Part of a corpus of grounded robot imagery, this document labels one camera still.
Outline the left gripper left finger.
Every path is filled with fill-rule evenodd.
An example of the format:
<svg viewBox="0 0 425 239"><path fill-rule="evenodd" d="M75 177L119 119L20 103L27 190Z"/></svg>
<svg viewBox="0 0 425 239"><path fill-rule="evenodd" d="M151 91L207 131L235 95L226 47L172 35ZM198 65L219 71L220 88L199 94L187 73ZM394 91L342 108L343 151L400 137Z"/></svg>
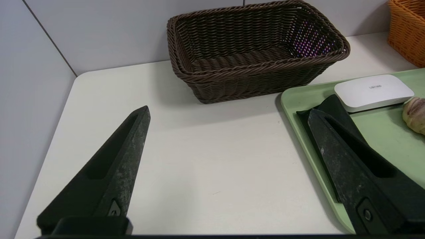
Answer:
<svg viewBox="0 0 425 239"><path fill-rule="evenodd" d="M126 236L150 110L134 110L40 213L42 236Z"/></svg>

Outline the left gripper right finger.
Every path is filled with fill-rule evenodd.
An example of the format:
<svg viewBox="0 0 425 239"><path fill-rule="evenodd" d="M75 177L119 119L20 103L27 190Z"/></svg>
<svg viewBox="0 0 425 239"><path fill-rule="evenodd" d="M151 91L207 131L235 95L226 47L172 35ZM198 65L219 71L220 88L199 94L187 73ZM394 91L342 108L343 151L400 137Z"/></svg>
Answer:
<svg viewBox="0 0 425 239"><path fill-rule="evenodd" d="M354 122L307 111L310 139L357 234L424 234L424 188L363 138Z"/></svg>

